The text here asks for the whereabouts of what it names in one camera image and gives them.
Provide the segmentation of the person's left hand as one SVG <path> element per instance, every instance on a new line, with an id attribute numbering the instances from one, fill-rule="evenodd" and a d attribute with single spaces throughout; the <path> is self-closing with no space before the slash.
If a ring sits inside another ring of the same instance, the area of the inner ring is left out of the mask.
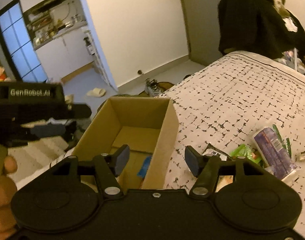
<path id="1" fill-rule="evenodd" d="M 17 192 L 8 174 L 17 171 L 16 160 L 8 155 L 8 149 L 0 145 L 0 239 L 7 239 L 16 232 L 16 220 L 11 211 L 11 200 Z"/>

